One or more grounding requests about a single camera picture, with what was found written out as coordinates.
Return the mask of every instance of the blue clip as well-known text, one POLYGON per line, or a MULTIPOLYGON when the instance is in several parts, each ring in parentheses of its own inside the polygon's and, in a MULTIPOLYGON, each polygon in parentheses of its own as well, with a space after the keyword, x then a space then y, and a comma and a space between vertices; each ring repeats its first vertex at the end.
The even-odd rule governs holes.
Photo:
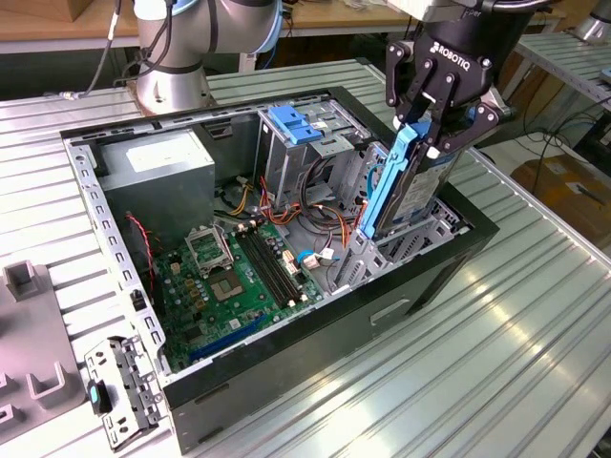
POLYGON ((272 107, 267 110, 267 113, 288 136, 293 145, 301 145, 302 143, 308 143, 323 137, 323 133, 307 123, 306 117, 303 114, 297 112, 289 105, 272 107))
POLYGON ((423 137, 431 127, 430 122, 417 122, 415 124, 406 125, 397 134, 394 140, 392 149, 384 164, 384 172, 380 177, 365 214, 359 224, 359 229, 363 234, 371 239, 375 234, 375 222, 384 209, 384 205, 388 201, 390 190, 394 181, 408 168, 410 159, 408 157, 408 149, 411 143, 416 138, 423 137))

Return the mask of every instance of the yellow cable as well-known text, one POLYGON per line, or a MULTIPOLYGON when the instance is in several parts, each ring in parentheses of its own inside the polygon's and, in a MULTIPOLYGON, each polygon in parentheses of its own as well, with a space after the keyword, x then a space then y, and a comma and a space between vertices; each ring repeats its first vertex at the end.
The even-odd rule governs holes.
POLYGON ((244 186, 244 192, 242 194, 242 200, 240 201, 240 205, 238 205, 238 207, 234 211, 229 212, 229 215, 231 215, 232 217, 235 217, 244 211, 244 207, 246 206, 246 196, 247 195, 248 195, 248 187, 244 186))

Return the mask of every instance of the ram slot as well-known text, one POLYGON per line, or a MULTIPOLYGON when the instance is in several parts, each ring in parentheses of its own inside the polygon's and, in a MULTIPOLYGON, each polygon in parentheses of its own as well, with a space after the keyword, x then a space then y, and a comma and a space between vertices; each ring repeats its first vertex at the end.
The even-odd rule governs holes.
POLYGON ((280 264, 278 264, 269 246, 267 246, 259 234, 253 233, 251 237, 255 244, 255 248, 257 248, 263 257, 269 260, 269 265, 273 269, 274 275, 276 276, 275 279, 282 283, 283 288, 290 299, 297 301, 300 296, 299 291, 291 281, 286 271, 280 266, 280 264))
POLYGON ((300 297, 299 291, 259 234, 240 234, 237 240, 276 303, 285 308, 290 301, 296 302, 300 297))
POLYGON ((269 267, 265 265, 259 255, 257 254, 257 250, 255 250, 252 241, 247 237, 237 236, 236 237, 238 244, 241 249, 246 254, 246 257, 254 267, 257 275, 267 288, 271 295, 274 297, 274 301, 280 306, 284 307, 289 301, 288 297, 284 294, 282 288, 280 288, 276 282, 273 281, 273 273, 269 270, 269 267))

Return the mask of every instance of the robotiq logo text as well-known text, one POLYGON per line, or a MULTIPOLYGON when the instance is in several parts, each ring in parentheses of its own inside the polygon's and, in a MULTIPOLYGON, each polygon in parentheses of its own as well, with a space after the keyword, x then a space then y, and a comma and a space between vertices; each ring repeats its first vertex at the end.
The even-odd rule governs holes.
POLYGON ((461 56, 450 51, 448 48, 443 45, 440 45, 436 41, 432 43, 431 52, 433 54, 437 52, 443 55, 446 59, 451 60, 454 64, 458 65, 458 67, 463 69, 465 72, 468 72, 469 68, 471 67, 471 62, 466 61, 461 56))

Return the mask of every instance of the green motherboard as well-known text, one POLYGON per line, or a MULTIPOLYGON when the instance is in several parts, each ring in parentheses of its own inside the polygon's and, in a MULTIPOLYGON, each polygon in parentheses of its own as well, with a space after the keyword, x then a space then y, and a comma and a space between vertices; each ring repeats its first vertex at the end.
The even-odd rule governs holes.
MULTIPOLYGON (((259 261, 252 261, 253 252, 241 246, 240 235, 235 232, 224 235, 233 265, 215 269, 207 278, 200 273, 186 242, 176 251, 155 258, 163 300, 163 306, 156 309, 166 336, 164 353, 173 372, 322 299, 307 272, 288 272, 282 257, 287 247, 276 228, 266 223, 257 233, 265 240, 271 261, 284 269, 299 291, 298 301, 277 303, 276 291, 270 291, 254 265, 259 261)), ((214 238, 198 240, 192 247, 200 263, 222 254, 214 238)))

